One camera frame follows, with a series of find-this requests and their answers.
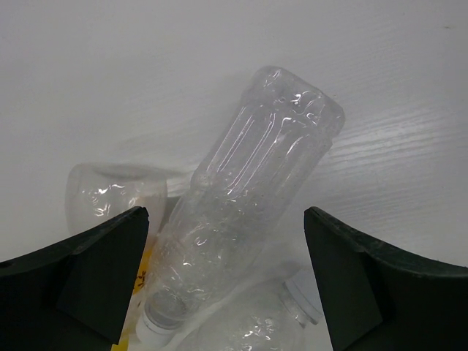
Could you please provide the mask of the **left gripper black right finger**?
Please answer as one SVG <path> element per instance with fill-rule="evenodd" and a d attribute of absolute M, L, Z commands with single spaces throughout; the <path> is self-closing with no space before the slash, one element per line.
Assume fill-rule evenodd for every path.
<path fill-rule="evenodd" d="M 304 231 L 334 350 L 466 350 L 467 268 L 362 233 L 318 207 Z"/>

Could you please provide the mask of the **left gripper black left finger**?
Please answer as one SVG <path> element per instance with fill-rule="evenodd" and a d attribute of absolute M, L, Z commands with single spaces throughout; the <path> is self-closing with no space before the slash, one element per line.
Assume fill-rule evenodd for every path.
<path fill-rule="evenodd" d="M 118 344 L 148 235 L 134 207 L 1 263 L 2 350 L 110 350 Z"/>

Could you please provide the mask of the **clear crushed bottle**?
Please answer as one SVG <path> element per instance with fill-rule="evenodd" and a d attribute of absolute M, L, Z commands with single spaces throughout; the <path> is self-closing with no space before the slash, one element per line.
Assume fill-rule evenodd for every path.
<path fill-rule="evenodd" d="M 177 350 L 304 350 L 324 312 L 312 268 L 251 287 L 216 310 Z"/>

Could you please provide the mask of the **clear long bottle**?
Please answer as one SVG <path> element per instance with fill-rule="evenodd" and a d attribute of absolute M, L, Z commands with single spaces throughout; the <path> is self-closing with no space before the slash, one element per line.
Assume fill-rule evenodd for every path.
<path fill-rule="evenodd" d="M 136 325 L 145 346 L 166 346 L 237 285 L 343 125 L 343 109 L 293 73 L 255 73 L 158 234 Z"/>

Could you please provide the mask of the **clear bottle orange label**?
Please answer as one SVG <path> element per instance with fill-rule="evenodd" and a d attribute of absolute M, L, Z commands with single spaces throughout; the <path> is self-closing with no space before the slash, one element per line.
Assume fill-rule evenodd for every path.
<path fill-rule="evenodd" d="M 69 233 L 75 235 L 96 227 L 135 206 L 149 215 L 145 249 L 135 279 L 132 297 L 118 344 L 113 350 L 128 350 L 146 283 L 148 261 L 167 202 L 166 176 L 159 170 L 133 164 L 87 162 L 69 172 L 65 192 L 65 214 Z"/>

